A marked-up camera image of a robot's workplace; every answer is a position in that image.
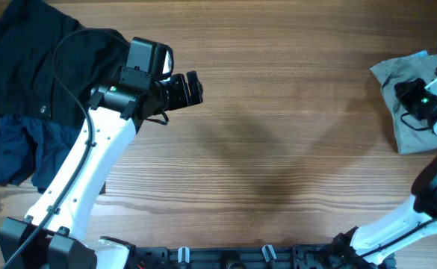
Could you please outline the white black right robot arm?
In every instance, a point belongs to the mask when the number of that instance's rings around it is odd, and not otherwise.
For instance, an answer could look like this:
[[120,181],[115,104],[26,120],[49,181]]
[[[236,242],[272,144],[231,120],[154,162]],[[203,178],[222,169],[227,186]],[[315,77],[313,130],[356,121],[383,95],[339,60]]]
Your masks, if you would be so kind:
[[[437,78],[382,81],[405,114],[423,120],[437,137]],[[337,268],[377,268],[404,247],[437,235],[437,156],[416,177],[409,198],[379,220],[335,237]]]

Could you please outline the khaki cargo shorts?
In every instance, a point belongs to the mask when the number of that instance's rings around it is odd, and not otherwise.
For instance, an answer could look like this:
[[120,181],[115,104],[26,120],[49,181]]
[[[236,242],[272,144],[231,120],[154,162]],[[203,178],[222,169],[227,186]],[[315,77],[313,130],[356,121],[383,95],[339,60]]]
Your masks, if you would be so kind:
[[429,84],[435,78],[437,55],[421,51],[401,58],[382,61],[371,72],[381,84],[380,92],[393,120],[397,152],[401,155],[437,149],[437,132],[427,130],[427,121],[416,120],[396,97],[395,85],[421,78]]

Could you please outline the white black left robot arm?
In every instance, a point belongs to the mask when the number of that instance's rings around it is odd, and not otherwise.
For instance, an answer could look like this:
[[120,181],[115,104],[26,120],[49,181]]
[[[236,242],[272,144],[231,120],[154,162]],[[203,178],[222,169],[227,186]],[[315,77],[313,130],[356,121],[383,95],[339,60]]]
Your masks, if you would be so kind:
[[86,245],[92,207],[143,121],[203,101],[196,72],[154,81],[137,70],[91,91],[86,120],[52,183],[22,220],[6,219],[0,248],[6,268],[126,268],[132,245],[100,238]]

